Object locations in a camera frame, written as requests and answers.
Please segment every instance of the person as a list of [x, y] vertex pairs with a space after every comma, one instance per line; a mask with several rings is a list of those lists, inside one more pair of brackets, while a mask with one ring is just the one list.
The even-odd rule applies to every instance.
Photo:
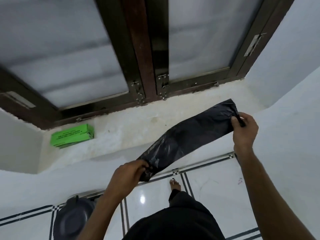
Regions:
[[[315, 240], [290, 209], [255, 156], [253, 143], [258, 133], [254, 118], [239, 113], [246, 126], [241, 127], [235, 117], [234, 152], [241, 166], [252, 210], [264, 240]], [[105, 193], [100, 197], [92, 215], [77, 240], [102, 240], [111, 217], [120, 202], [138, 184], [148, 164], [143, 160], [128, 162], [115, 170]], [[181, 191], [180, 185], [170, 181], [172, 193], [169, 208], [136, 222], [124, 240], [156, 239], [225, 239], [213, 215], [200, 202]]]

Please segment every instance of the black plastic bag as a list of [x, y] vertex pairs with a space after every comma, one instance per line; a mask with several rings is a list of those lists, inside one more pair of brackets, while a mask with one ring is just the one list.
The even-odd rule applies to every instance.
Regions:
[[228, 99], [167, 130], [138, 157], [137, 160], [143, 159], [149, 164], [140, 181], [149, 181], [153, 175], [183, 156], [232, 132], [232, 116], [238, 118], [241, 126], [245, 125], [235, 103]]

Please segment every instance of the frosted glass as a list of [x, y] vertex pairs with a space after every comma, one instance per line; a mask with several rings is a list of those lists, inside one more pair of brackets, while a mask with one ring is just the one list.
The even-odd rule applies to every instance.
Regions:
[[57, 107], [128, 91], [94, 0], [2, 0], [0, 30], [1, 65]]
[[225, 68], [262, 0], [169, 0], [169, 79]]

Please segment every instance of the black bin lid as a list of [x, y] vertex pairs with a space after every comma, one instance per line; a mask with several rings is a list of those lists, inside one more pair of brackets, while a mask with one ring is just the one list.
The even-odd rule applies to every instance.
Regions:
[[80, 234], [94, 210], [94, 202], [72, 197], [58, 211], [53, 225], [54, 240], [74, 240]]

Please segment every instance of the foot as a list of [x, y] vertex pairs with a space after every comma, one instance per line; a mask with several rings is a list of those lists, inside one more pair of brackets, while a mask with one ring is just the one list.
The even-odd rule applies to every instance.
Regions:
[[181, 191], [181, 185], [173, 178], [170, 180], [171, 190], [179, 190]]

